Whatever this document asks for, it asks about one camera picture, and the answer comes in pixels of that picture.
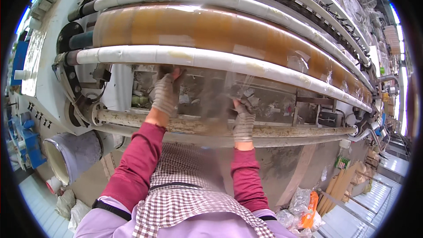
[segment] gloved hand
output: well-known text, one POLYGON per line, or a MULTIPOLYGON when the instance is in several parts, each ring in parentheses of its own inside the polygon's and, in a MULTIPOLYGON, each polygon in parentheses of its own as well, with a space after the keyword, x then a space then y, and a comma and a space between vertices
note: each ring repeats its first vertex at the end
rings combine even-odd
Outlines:
POLYGON ((185 77, 186 70, 176 68, 173 73, 163 76, 163 72, 157 74, 157 81, 154 84, 153 108, 170 116, 179 101, 179 87, 185 77))
POLYGON ((234 100, 236 116, 232 133, 235 142, 252 141, 252 128, 256 120, 256 114, 252 111, 251 103, 246 99, 234 100))

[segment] checkered apron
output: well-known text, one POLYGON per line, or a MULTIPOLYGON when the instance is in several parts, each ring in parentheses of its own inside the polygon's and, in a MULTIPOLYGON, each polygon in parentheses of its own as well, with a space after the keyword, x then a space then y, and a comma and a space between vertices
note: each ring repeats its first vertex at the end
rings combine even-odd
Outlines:
POLYGON ((231 212, 251 225, 258 237, 275 238, 263 220, 224 193, 218 178, 210 177, 218 167, 215 160, 209 151, 196 146, 164 143, 148 196, 137 205, 132 236, 156 238, 159 228, 195 215, 231 212))

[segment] lavender shirt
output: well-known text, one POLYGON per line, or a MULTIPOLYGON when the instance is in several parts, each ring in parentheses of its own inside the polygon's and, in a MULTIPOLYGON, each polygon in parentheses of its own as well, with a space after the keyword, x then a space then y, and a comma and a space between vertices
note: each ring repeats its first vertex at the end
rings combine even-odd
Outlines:
MULTIPOLYGON (((101 196, 99 200, 130 213, 124 205, 112 197, 101 196)), ((275 213, 269 209, 257 210, 252 214, 256 217, 276 217, 275 213)), ((92 209, 78 225, 74 237, 131 237, 135 228, 136 215, 136 206, 132 210, 132 219, 130 221, 126 221, 107 210, 92 209)), ((278 221, 270 220, 266 221, 266 224, 277 238, 297 238, 278 221)), ((157 238, 165 237, 255 238, 257 234, 250 225, 234 213, 212 212, 193 216, 172 227, 160 228, 157 238)))

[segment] large roller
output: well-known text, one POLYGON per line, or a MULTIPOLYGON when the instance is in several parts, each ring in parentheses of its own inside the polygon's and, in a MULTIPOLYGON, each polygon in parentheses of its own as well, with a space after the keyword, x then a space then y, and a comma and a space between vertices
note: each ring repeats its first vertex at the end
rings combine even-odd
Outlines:
POLYGON ((366 105, 372 102, 364 84, 314 43, 236 10, 169 2, 115 7, 98 18, 93 45, 173 45, 248 56, 327 82, 366 105))

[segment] red sleeve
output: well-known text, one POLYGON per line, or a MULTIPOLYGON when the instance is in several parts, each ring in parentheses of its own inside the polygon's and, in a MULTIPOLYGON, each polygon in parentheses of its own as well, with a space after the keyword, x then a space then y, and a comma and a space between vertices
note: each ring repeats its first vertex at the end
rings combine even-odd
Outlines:
POLYGON ((235 199, 251 212, 269 209, 262 182, 258 175, 260 165, 256 160, 256 150, 240 151, 234 148, 234 160, 230 175, 234 180, 235 199))
POLYGON ((150 188, 150 176, 161 155, 161 141, 165 132, 164 127, 143 123, 132 135, 119 167, 101 195, 118 200, 130 211, 145 199, 150 188))

